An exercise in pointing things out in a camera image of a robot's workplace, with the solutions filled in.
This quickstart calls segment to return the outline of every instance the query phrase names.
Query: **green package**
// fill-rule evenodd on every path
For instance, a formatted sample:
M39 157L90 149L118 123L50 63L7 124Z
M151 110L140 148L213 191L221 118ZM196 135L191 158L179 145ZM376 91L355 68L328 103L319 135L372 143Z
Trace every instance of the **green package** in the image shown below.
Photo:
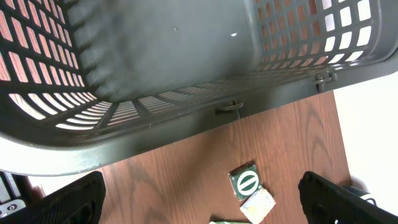
M231 171L228 177L234 194L239 200L244 200L261 188L261 181L256 165L252 162L248 162Z

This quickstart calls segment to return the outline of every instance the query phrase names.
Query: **white wall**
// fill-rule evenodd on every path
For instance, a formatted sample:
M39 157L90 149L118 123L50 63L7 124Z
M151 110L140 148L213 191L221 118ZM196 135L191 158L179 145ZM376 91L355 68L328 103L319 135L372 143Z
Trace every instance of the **white wall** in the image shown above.
M398 72L335 90L349 172L398 215Z

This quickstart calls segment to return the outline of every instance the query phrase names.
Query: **laundry basket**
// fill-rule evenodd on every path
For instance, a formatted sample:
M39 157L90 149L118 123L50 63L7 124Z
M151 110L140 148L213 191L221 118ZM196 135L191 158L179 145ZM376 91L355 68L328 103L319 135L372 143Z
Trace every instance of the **laundry basket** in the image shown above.
M2 0L0 169L92 170L398 67L398 1Z

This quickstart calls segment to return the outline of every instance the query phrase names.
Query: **basket bottom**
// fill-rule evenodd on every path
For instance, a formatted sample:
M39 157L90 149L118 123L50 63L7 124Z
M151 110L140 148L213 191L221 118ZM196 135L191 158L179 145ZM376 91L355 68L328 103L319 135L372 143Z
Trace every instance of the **basket bottom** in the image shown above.
M121 101L245 75L262 53L251 4L102 1L75 33L78 45L90 43L80 55L84 67L96 67L87 81L98 96ZM69 16L76 13L72 8Z

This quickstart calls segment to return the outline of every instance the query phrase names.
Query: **wooden table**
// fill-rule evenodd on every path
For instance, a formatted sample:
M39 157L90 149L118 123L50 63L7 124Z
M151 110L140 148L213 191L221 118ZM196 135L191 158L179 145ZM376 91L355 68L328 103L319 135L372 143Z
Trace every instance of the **wooden table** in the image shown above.
M350 183L333 92L99 169L106 181L101 223L246 220L227 173L248 161L277 202L263 223L307 223L297 188L306 170ZM49 194L79 176L31 180Z

